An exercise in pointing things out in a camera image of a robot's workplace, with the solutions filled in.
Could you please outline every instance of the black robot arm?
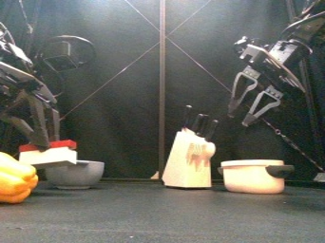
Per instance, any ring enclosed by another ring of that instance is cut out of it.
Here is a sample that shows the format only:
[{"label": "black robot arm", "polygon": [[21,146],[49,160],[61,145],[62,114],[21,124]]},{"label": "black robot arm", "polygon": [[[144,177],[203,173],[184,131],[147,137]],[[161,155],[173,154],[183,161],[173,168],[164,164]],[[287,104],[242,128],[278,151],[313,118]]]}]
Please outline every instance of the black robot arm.
[{"label": "black robot arm", "polygon": [[228,103],[231,117],[246,102],[246,96],[258,93],[242,122],[244,126],[252,124],[271,108],[280,105],[283,95],[293,92],[293,89],[305,92],[291,70],[313,53],[313,47],[323,43],[323,0],[306,3],[299,19],[283,30],[280,40],[274,45],[263,45],[259,40],[247,37],[235,42],[235,54],[247,67],[234,81]]}]

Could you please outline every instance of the metal pole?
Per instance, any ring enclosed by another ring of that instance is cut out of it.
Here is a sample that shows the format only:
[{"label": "metal pole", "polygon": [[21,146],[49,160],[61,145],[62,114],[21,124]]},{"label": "metal pole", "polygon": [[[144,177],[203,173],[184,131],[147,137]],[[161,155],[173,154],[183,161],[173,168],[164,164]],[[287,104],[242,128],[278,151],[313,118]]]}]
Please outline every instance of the metal pole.
[{"label": "metal pole", "polygon": [[160,0],[160,85],[159,85],[159,179],[164,168],[164,54],[165,54],[165,3]]}]

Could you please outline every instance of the pot handle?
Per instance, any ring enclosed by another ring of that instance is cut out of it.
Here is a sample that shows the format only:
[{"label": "pot handle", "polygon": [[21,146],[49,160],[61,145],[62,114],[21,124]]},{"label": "pot handle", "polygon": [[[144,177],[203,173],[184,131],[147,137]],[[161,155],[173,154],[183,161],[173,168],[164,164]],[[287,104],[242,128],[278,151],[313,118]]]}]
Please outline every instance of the pot handle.
[{"label": "pot handle", "polygon": [[220,176],[223,176],[223,168],[222,168],[222,167],[218,167],[218,174],[219,174]]},{"label": "pot handle", "polygon": [[274,178],[286,178],[294,172],[293,165],[268,165],[264,167],[268,175]]}]

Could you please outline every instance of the black floor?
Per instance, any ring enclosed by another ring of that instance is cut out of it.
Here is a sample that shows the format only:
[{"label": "black floor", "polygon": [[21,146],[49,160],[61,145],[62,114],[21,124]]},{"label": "black floor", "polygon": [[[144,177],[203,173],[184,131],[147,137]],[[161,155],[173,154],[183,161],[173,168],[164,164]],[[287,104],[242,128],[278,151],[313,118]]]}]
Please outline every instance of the black floor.
[{"label": "black floor", "polygon": [[83,191],[41,182],[18,205],[0,204],[0,242],[325,242],[325,191],[279,195],[100,183]]}]

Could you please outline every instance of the red object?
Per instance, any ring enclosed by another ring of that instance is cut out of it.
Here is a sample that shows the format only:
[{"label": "red object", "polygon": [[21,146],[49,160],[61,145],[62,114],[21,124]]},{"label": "red object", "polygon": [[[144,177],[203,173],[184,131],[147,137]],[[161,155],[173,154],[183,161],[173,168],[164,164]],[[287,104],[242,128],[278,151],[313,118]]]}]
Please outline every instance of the red object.
[{"label": "red object", "polygon": [[[73,140],[54,140],[49,142],[49,148],[68,147],[76,149],[76,142]],[[24,144],[18,146],[18,152],[34,151],[37,147],[32,144]]]}]

